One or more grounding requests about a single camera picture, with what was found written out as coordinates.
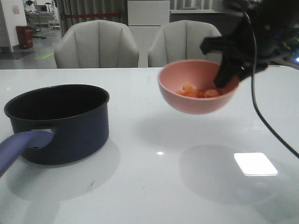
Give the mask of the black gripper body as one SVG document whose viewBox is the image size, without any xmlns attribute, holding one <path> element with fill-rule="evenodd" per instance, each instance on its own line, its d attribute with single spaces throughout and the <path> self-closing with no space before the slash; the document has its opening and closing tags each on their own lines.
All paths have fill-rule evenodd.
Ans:
<svg viewBox="0 0 299 224">
<path fill-rule="evenodd" d="M 224 63 L 238 65 L 299 54 L 297 0 L 263 0 L 255 6 L 247 0 L 227 0 L 225 5 L 239 9 L 242 18 L 228 35 L 206 37 L 200 45 L 203 54 L 222 53 Z"/>
</svg>

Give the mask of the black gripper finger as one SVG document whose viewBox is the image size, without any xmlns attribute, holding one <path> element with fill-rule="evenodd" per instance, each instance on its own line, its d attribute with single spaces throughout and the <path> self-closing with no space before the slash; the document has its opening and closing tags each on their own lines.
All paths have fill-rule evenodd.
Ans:
<svg viewBox="0 0 299 224">
<path fill-rule="evenodd" d="M 238 72 L 238 78 L 240 82 L 251 75 L 264 71 L 266 68 L 268 68 L 267 63 L 257 63 L 254 65 L 254 63 L 239 61 L 238 64 L 240 65 L 240 71 Z"/>
<path fill-rule="evenodd" d="M 222 62 L 219 71 L 214 78 L 214 84 L 217 88 L 224 88 L 235 74 L 238 74 L 240 63 L 229 56 L 222 56 Z"/>
</svg>

